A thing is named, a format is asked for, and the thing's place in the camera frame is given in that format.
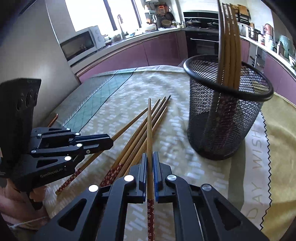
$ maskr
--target mesh pen holder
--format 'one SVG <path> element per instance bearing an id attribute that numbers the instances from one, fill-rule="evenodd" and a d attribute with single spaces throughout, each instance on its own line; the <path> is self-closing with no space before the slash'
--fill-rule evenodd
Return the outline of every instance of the mesh pen holder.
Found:
<path id="1" fill-rule="evenodd" d="M 272 84 L 244 62 L 238 90 L 216 83 L 218 56 L 191 57 L 185 61 L 184 69 L 190 76 L 189 143 L 210 160 L 231 157 L 252 127 L 263 102 L 272 98 Z"/>

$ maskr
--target triangular cutout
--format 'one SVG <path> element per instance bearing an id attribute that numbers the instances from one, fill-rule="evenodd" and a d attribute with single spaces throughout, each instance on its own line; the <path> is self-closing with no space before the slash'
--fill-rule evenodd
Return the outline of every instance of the triangular cutout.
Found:
<path id="1" fill-rule="evenodd" d="M 224 224 L 224 228 L 228 231 L 241 224 L 241 221 L 225 207 L 218 199 L 214 200 L 216 208 Z"/>
<path id="2" fill-rule="evenodd" d="M 78 223 L 80 215 L 82 214 L 86 201 L 87 200 L 85 198 L 81 199 L 74 207 L 69 210 L 68 213 L 60 218 L 58 224 L 69 231 L 73 231 Z"/>
<path id="3" fill-rule="evenodd" d="M 36 168 L 44 167 L 50 164 L 57 162 L 57 159 L 46 159 L 46 160 L 39 160 L 37 162 Z"/>

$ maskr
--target wooden cutting board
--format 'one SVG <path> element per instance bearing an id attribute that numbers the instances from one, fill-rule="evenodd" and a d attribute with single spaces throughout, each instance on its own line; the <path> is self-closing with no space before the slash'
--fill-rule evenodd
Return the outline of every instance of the wooden cutting board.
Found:
<path id="1" fill-rule="evenodd" d="M 249 16 L 249 12 L 248 12 L 248 9 L 247 9 L 246 6 L 244 6 L 244 5 L 239 5 L 239 4 L 238 4 L 238 7 L 239 7 L 239 13 L 240 13 L 240 14 L 244 14 L 244 15 Z"/>

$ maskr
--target window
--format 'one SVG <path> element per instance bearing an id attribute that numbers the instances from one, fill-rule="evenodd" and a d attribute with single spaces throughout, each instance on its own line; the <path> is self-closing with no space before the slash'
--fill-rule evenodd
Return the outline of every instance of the window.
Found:
<path id="1" fill-rule="evenodd" d="M 139 23 L 141 25 L 141 22 L 146 19 L 141 0 L 134 0 L 136 10 L 139 12 L 138 18 L 132 0 L 65 1 L 76 32 L 90 26 L 98 25 L 102 35 L 112 35 L 114 29 L 120 29 L 117 19 L 117 16 L 120 14 L 123 19 L 123 30 L 132 33 L 139 28 Z M 105 5 L 106 2 L 110 7 L 109 15 Z"/>

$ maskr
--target oven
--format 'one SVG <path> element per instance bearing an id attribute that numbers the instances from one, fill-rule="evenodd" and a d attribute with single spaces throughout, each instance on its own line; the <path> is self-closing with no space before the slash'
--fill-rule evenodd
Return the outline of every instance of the oven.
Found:
<path id="1" fill-rule="evenodd" d="M 219 32 L 186 30 L 188 57 L 201 54 L 217 55 L 219 51 Z"/>

